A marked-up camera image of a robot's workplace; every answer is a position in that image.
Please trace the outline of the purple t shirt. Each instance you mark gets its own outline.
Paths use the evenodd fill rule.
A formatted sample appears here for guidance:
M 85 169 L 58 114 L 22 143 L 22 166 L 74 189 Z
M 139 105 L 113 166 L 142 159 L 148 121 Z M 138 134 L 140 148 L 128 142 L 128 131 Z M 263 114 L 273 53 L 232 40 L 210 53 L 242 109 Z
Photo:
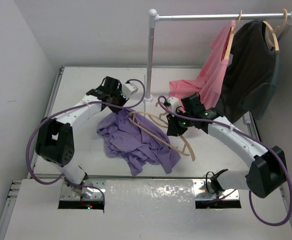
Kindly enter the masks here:
M 128 115 L 133 111 L 110 113 L 97 124 L 96 132 L 104 140 L 105 154 L 109 158 L 123 158 L 133 176 L 141 173 L 147 163 L 160 165 L 170 174 L 181 159 L 180 154 L 133 124 L 132 116 Z

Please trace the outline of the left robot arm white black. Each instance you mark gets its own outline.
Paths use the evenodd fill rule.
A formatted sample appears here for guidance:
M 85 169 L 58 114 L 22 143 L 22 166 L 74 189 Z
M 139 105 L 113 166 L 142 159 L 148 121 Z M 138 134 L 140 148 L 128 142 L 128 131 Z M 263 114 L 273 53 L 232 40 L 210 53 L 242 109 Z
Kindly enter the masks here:
M 89 90 L 74 105 L 75 109 L 46 120 L 39 128 L 35 152 L 55 166 L 66 179 L 75 185 L 81 185 L 87 174 L 73 160 L 75 155 L 74 131 L 95 114 L 104 110 L 104 103 L 112 104 L 109 108 L 119 112 L 136 93 L 138 87 L 130 82 L 122 84 L 119 80 L 106 76 L 101 85 Z

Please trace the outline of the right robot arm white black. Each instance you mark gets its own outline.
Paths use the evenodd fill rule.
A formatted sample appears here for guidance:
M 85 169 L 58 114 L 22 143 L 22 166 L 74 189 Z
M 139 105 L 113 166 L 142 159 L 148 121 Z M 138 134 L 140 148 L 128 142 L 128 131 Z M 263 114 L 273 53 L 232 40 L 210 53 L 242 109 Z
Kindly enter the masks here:
M 189 128 L 202 130 L 226 145 L 247 165 L 244 171 L 224 168 L 214 173 L 206 185 L 210 194 L 235 188 L 249 190 L 264 199 L 287 181 L 285 154 L 280 147 L 267 149 L 245 136 L 218 109 L 205 108 L 198 93 L 182 99 L 169 97 L 163 105 L 168 110 L 168 136 L 182 136 Z

